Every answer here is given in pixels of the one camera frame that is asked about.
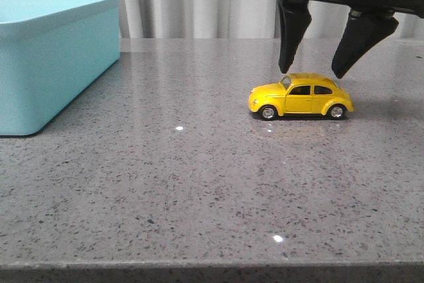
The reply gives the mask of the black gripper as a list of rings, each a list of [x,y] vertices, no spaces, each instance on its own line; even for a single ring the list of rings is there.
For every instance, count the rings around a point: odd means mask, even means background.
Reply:
[[[423,17],[423,0],[312,0],[352,8],[332,61],[332,70],[341,79],[373,46],[397,29],[394,13]],[[308,0],[278,0],[281,46],[278,65],[286,74],[297,48],[311,23]]]

